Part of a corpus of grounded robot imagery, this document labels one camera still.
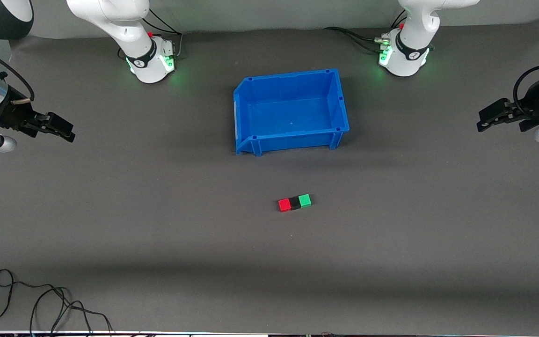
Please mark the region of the dark grey table mat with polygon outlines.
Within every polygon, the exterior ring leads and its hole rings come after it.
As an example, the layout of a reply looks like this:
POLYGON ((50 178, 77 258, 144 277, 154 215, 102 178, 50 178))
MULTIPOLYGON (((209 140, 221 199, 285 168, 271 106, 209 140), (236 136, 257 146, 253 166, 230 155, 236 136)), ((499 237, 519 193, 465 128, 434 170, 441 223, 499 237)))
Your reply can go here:
POLYGON ((35 109, 76 139, 9 133, 0 269, 117 330, 539 336, 539 143, 476 130, 539 65, 539 21, 433 43, 397 78, 332 31, 189 34, 154 85, 108 38, 14 44, 35 109), (338 149, 235 155, 244 77, 326 68, 350 123, 338 149))

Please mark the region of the blue plastic storage bin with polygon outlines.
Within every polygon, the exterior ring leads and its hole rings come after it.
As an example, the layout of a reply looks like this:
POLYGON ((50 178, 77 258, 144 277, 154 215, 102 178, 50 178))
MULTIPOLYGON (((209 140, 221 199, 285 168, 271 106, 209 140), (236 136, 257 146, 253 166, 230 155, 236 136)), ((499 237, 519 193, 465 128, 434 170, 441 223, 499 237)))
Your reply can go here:
POLYGON ((246 77, 233 92, 235 153, 339 147, 349 132, 337 69, 246 77))

